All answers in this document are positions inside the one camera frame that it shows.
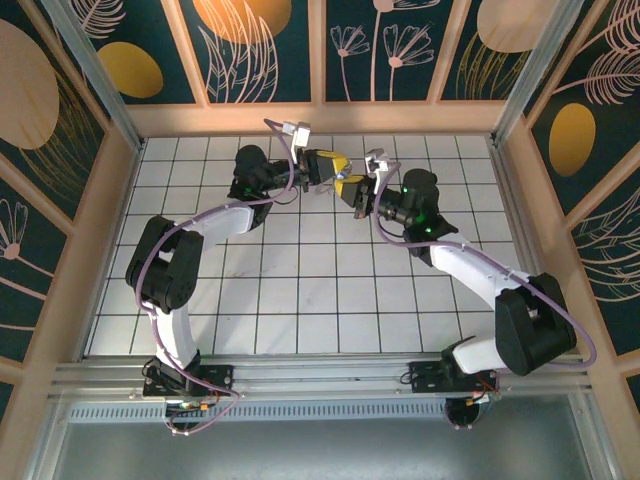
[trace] dark teal wallpaper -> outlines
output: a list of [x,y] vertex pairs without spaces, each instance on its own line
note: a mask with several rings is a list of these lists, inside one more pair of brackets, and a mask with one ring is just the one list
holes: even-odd
[[567,47],[573,41],[573,38],[576,36],[578,29],[580,28],[580,26],[582,25],[582,22],[584,21],[584,17],[586,17],[587,13],[589,13],[589,10],[593,6],[594,1],[595,0],[584,0],[584,3],[582,4],[582,8],[580,8],[580,12],[578,13],[577,18],[573,26],[571,27],[571,30],[565,37],[564,41],[562,42],[562,45],[560,46],[555,56],[553,57],[553,60],[549,63],[549,67],[547,67],[547,70],[544,76],[540,79],[540,83],[538,84],[538,87],[533,92],[533,95],[531,95],[531,98],[529,99],[529,102],[527,102],[526,107],[524,107],[525,116],[529,116],[529,112],[538,101],[538,98],[540,97],[542,90],[546,86],[547,78],[551,75],[551,72],[553,72],[556,69],[560,60],[562,60],[562,57],[564,56],[564,53],[567,50]]
[[572,234],[616,353],[640,348],[640,169]]
[[609,2],[532,127],[565,213],[640,141],[639,32],[637,2]]
[[554,6],[472,0],[441,99],[506,100]]
[[160,0],[70,3],[125,103],[194,103]]
[[4,412],[7,410],[7,406],[9,405],[11,392],[13,392],[13,385],[10,383],[0,382],[0,424],[2,424]]
[[0,356],[22,362],[66,236],[0,180]]
[[104,131],[27,15],[0,5],[0,156],[74,218]]
[[307,0],[180,0],[211,103],[309,102]]
[[328,0],[326,100],[425,100],[450,13],[450,1]]

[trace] purple cable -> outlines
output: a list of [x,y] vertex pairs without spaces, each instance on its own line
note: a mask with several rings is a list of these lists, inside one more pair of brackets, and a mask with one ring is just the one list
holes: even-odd
[[587,345],[589,347],[589,359],[588,360],[583,361],[583,362],[578,362],[578,363],[549,362],[550,365],[559,365],[559,366],[566,367],[566,368],[583,369],[583,368],[590,367],[591,365],[593,365],[595,363],[596,358],[598,357],[598,352],[596,351],[596,346],[593,343],[593,339],[589,336],[589,334],[582,327],[582,325],[580,325],[577,322],[576,319],[574,319],[571,315],[569,315],[569,313],[564,308],[562,308],[560,305],[558,305],[555,301],[553,301],[547,295],[545,295],[540,290],[535,288],[533,285],[530,285],[529,283],[527,283],[526,281],[524,281],[520,277],[518,277],[516,275],[512,276],[512,272],[509,269],[504,268],[502,265],[500,265],[500,263],[496,262],[493,258],[491,258],[486,253],[481,252],[480,250],[476,250],[475,248],[472,248],[472,247],[470,247],[468,245],[463,245],[462,243],[457,243],[457,242],[436,241],[436,242],[405,243],[405,242],[397,242],[397,241],[389,238],[387,235],[385,235],[385,233],[384,233],[384,231],[382,229],[382,225],[380,225],[380,217],[378,215],[378,211],[380,209],[380,199],[382,198],[382,192],[384,191],[385,188],[387,188],[387,183],[389,183],[389,179],[400,168],[400,163],[395,162],[395,163],[390,164],[390,166],[392,168],[388,172],[388,174],[384,178],[384,180],[382,180],[382,182],[380,182],[380,186],[378,187],[378,193],[376,194],[375,200],[373,202],[373,218],[374,218],[374,224],[376,226],[376,230],[378,231],[378,234],[387,243],[389,243],[391,245],[394,245],[396,247],[405,247],[405,248],[453,247],[453,248],[457,248],[458,250],[463,250],[463,251],[467,251],[467,252],[471,253],[475,257],[479,258],[480,260],[486,262],[491,267],[493,267],[496,270],[498,270],[498,272],[500,272],[502,275],[506,275],[507,277],[510,277],[513,280],[515,280],[518,284],[520,284],[521,286],[523,286],[524,288],[529,290],[529,292],[531,292],[532,295],[538,297],[544,303],[546,303],[551,308],[553,308],[567,322],[569,322],[580,333],[580,335],[582,335],[582,337],[585,339],[585,341],[587,342]]
[[142,269],[140,270],[140,275],[138,277],[138,282],[136,283],[136,289],[135,289],[135,294],[136,294],[136,304],[138,305],[138,308],[140,308],[140,310],[142,310],[143,312],[147,313],[147,315],[149,315],[150,319],[151,319],[151,330],[153,331],[153,337],[155,338],[156,344],[158,345],[158,347],[160,348],[160,350],[162,352],[166,353],[167,359],[169,360],[169,362],[171,363],[171,365],[173,366],[173,368],[175,368],[183,377],[191,380],[193,383],[196,383],[198,385],[201,385],[202,387],[214,391],[214,392],[219,392],[219,393],[225,393],[227,395],[231,395],[233,396],[233,401],[231,402],[231,404],[229,404],[226,408],[224,408],[220,413],[218,413],[215,417],[213,417],[212,419],[206,421],[205,423],[194,427],[193,429],[189,430],[189,431],[184,431],[184,432],[180,432],[180,431],[176,431],[173,430],[174,434],[178,434],[178,435],[185,435],[188,436],[190,434],[193,433],[198,433],[202,430],[204,430],[205,428],[209,427],[210,425],[214,424],[215,422],[217,422],[222,416],[224,416],[229,410],[231,410],[240,400],[240,395],[238,394],[238,392],[236,392],[235,390],[232,390],[230,388],[224,388],[224,387],[218,387],[216,385],[213,385],[209,382],[206,382],[204,380],[200,380],[199,378],[194,377],[193,375],[191,375],[189,372],[185,371],[180,365],[178,365],[178,363],[174,360],[174,358],[171,356],[171,354],[169,352],[167,352],[167,348],[165,347],[164,343],[162,342],[162,339],[160,338],[160,332],[158,331],[158,316],[157,316],[157,311],[154,308],[149,308],[146,305],[144,305],[142,303],[142,283],[144,281],[145,276],[147,275],[147,272],[149,271],[149,267],[151,266],[151,262],[153,261],[153,259],[155,258],[156,254],[160,251],[160,249],[162,248],[162,245],[164,245],[164,243],[176,232],[178,232],[179,230],[182,230],[184,227],[188,227],[190,225],[195,225],[196,223],[198,223],[201,220],[205,220],[206,218],[209,218],[211,215],[214,215],[217,212],[220,212],[222,210],[226,210],[229,208],[235,208],[235,207],[245,207],[245,206],[251,206],[251,205],[264,205],[267,203],[272,203],[275,200],[277,200],[278,198],[280,198],[283,195],[286,195],[287,192],[289,190],[291,190],[291,186],[293,185],[293,178],[294,178],[294,159],[293,156],[291,154],[291,151],[289,150],[289,147],[287,146],[287,142],[285,141],[284,137],[282,136],[282,133],[280,133],[278,131],[278,128],[282,127],[281,123],[276,123],[273,122],[267,118],[264,119],[264,123],[267,124],[267,126],[271,129],[271,131],[275,134],[275,136],[278,138],[278,140],[280,140],[280,143],[282,144],[284,150],[287,152],[287,160],[289,161],[289,180],[287,181],[287,185],[284,188],[284,190],[282,190],[282,192],[280,192],[278,195],[276,195],[275,197],[272,198],[265,198],[265,199],[261,199],[261,200],[252,200],[250,202],[232,202],[226,205],[219,205],[217,207],[211,208],[205,212],[202,212],[198,215],[195,215],[194,217],[190,218],[189,220],[186,220],[184,222],[182,222],[179,225],[175,225],[173,228],[171,228],[169,231],[167,231],[161,238],[160,240],[158,240],[158,243],[156,243],[156,245],[151,249],[151,252],[149,253],[149,256],[147,257],[147,259],[145,260],[144,264],[142,265]]

